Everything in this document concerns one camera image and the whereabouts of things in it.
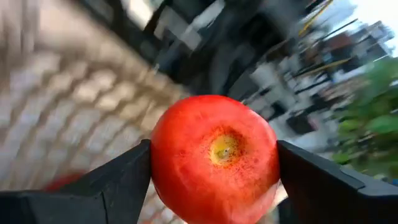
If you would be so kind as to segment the potted green plant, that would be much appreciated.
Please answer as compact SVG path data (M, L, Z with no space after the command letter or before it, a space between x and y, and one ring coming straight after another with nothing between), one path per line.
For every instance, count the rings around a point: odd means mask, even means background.
M398 57L374 62L337 113L339 148L333 161L398 183Z

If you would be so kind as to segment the red tomato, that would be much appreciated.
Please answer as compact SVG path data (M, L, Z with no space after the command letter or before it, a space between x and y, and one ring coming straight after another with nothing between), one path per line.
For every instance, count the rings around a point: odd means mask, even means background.
M150 149L160 199L188 224L255 224L272 205L280 179L275 132L236 100L176 102L155 125Z

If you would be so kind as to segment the red apple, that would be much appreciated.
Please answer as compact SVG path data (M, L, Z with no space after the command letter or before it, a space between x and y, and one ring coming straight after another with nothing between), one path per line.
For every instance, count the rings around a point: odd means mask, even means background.
M70 184L76 180L78 180L80 177L82 177L84 173L81 172L74 172L70 174L66 174L63 176L60 176L56 178L55 180L51 181L49 184L47 184L43 190L46 192L53 192L56 190L60 190L62 187L64 187L67 184Z

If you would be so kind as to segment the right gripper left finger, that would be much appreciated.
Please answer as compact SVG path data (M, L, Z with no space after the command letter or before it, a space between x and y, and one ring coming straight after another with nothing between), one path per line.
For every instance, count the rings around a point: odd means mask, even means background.
M55 192L0 192L0 224L136 224L150 182L150 141Z

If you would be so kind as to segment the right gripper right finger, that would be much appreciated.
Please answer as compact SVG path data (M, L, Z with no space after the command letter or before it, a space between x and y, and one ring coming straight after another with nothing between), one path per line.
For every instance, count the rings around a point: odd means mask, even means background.
M278 141L280 178L303 224L398 224L398 187Z

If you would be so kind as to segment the woven wicker basket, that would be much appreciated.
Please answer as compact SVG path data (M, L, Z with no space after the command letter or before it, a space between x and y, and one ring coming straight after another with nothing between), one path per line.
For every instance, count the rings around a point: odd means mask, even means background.
M95 170L186 96L75 3L0 0L0 192ZM187 223L150 180L136 224Z

